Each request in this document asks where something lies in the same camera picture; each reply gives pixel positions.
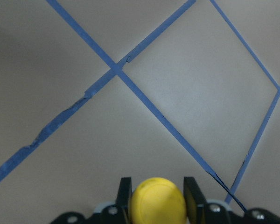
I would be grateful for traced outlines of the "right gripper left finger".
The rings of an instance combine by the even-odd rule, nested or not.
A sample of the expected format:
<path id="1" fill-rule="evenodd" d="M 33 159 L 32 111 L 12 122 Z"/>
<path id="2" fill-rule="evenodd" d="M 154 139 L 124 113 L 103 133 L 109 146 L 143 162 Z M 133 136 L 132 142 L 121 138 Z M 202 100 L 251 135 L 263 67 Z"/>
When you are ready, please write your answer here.
<path id="1" fill-rule="evenodd" d="M 116 197 L 116 204 L 125 212 L 127 223 L 131 223 L 131 198 L 132 198 L 132 178 L 122 177 L 119 183 L 119 189 Z"/>

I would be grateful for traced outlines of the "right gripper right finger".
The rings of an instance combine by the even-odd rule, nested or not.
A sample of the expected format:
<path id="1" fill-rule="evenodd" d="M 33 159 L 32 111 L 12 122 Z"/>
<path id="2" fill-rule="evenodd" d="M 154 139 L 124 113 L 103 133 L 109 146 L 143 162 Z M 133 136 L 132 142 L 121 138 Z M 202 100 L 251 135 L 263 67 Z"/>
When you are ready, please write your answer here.
<path id="1" fill-rule="evenodd" d="M 184 177 L 183 195 L 189 222 L 191 224 L 204 224 L 204 206 L 207 201 L 194 177 Z"/>

